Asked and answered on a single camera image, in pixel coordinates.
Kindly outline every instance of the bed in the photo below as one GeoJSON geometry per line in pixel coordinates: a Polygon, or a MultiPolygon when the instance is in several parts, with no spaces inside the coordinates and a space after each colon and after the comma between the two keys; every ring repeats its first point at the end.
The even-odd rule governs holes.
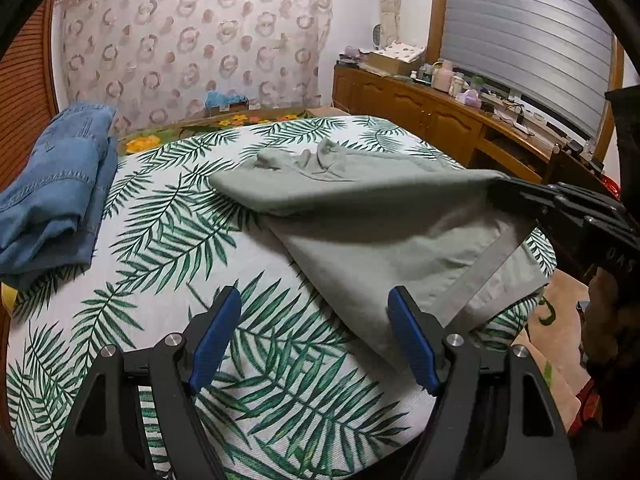
{"type": "MultiPolygon", "coordinates": [[[[15,307],[10,420],[19,449],[43,478],[100,348],[146,348],[180,332],[224,285],[241,293],[241,322],[196,407],[230,479],[343,478],[421,433],[433,397],[359,342],[256,216],[207,183],[212,171],[264,147],[300,152],[324,137],[460,168],[369,116],[217,129],[120,159],[91,267],[50,272],[15,307]]],[[[556,260],[548,240],[535,230],[525,244],[550,276],[556,260]]],[[[473,338],[505,348],[538,299],[522,298],[473,338]]],[[[151,392],[141,388],[140,398],[156,469],[170,477],[151,392]]]]}

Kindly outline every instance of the cabinet door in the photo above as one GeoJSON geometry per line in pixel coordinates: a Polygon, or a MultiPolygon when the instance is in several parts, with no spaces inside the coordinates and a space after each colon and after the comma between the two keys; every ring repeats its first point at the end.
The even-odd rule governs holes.
{"type": "Polygon", "coordinates": [[[336,66],[334,68],[334,106],[351,113],[353,107],[352,99],[354,70],[336,66]]]}
{"type": "Polygon", "coordinates": [[[396,87],[388,94],[386,118],[412,134],[421,136],[423,127],[428,124],[431,101],[410,88],[402,88],[402,85],[396,87]]]}
{"type": "Polygon", "coordinates": [[[437,105],[422,138],[467,167],[481,128],[482,123],[455,108],[437,105]]]}
{"type": "Polygon", "coordinates": [[[382,81],[383,79],[377,76],[364,78],[362,83],[358,85],[358,95],[353,100],[352,114],[387,117],[386,104],[389,98],[389,89],[382,81]]]}

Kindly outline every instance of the denim fabric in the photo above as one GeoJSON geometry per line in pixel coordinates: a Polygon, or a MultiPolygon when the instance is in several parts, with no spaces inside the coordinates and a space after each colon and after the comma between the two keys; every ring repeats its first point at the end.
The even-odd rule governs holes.
{"type": "Polygon", "coordinates": [[[60,112],[24,171],[0,194],[0,279],[25,290],[47,269],[88,264],[116,170],[115,110],[78,103],[60,112]]]}

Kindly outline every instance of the blue gripper pad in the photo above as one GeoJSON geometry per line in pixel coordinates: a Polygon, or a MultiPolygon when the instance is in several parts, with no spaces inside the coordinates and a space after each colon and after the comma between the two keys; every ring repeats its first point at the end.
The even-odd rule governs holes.
{"type": "Polygon", "coordinates": [[[433,350],[418,327],[413,314],[409,311],[404,299],[395,288],[389,292],[386,303],[386,314],[391,322],[391,329],[400,345],[402,354],[409,361],[415,382],[434,394],[440,387],[436,375],[436,362],[433,350]]]}
{"type": "Polygon", "coordinates": [[[233,288],[193,353],[193,371],[189,384],[194,392],[211,384],[225,355],[226,346],[240,321],[241,307],[240,293],[233,288]]]}

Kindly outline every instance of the gray cloth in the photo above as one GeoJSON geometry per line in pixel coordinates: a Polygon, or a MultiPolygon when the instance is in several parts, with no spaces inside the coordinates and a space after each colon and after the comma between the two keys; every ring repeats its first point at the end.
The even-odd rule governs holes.
{"type": "Polygon", "coordinates": [[[386,316],[404,285],[424,312],[466,332],[538,290],[546,277],[521,243],[533,224],[494,209],[496,171],[348,150],[330,140],[299,156],[273,148],[211,185],[259,213],[342,321],[397,370],[386,316]]]}

